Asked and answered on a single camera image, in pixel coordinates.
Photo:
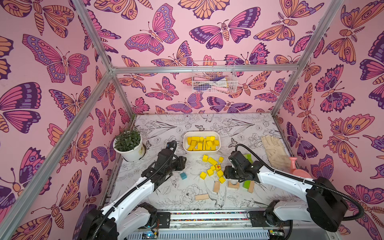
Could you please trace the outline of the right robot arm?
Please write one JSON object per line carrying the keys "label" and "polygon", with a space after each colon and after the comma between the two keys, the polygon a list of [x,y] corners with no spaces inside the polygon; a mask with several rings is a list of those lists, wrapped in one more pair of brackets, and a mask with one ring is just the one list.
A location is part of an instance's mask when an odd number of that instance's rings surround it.
{"label": "right robot arm", "polygon": [[263,213],[269,226],[302,221],[315,223],[328,232],[337,232],[342,222],[364,219],[363,206],[336,190],[328,179],[314,180],[282,172],[269,166],[253,151],[250,153],[256,158],[253,163],[240,151],[232,151],[231,164],[225,167],[226,179],[271,185],[300,199],[298,202],[272,201]]}

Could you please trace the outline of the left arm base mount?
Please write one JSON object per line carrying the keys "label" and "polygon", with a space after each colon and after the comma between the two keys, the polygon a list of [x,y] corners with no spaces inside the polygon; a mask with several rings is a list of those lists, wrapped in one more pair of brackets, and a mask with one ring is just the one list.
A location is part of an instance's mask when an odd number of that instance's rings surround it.
{"label": "left arm base mount", "polygon": [[170,212],[159,212],[151,214],[149,220],[142,227],[142,229],[169,229],[171,224]]}

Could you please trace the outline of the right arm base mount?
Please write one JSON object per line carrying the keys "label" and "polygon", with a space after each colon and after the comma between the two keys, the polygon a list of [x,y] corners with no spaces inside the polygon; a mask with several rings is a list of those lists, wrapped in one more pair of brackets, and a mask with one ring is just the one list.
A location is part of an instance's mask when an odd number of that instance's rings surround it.
{"label": "right arm base mount", "polygon": [[252,227],[284,228],[293,224],[291,221],[282,221],[273,213],[266,213],[266,211],[249,211],[247,212],[247,218],[250,220]]}

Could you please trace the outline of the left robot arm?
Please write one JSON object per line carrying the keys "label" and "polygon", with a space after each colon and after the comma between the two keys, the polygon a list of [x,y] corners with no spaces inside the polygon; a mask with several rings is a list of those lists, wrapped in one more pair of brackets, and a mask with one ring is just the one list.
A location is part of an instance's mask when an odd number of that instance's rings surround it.
{"label": "left robot arm", "polygon": [[166,182],[174,171],[185,169],[187,158],[175,154],[178,143],[171,141],[157,160],[141,174],[138,181],[123,195],[101,210],[85,215],[77,240],[123,240],[141,227],[152,228],[157,209],[143,200]]}

